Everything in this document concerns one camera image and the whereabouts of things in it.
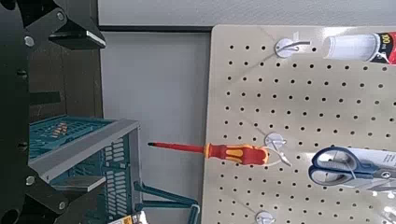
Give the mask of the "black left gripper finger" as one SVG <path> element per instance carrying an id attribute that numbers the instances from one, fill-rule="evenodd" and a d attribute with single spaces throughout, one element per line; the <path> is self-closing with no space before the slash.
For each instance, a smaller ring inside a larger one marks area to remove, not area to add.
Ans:
<path id="1" fill-rule="evenodd" d="M 76 175 L 50 185 L 32 168 L 26 180 L 26 224 L 85 224 L 96 207 L 103 176 Z"/>
<path id="2" fill-rule="evenodd" d="M 106 40 L 91 17 L 89 0 L 18 0 L 25 44 L 50 41 L 67 49 L 104 49 Z"/>

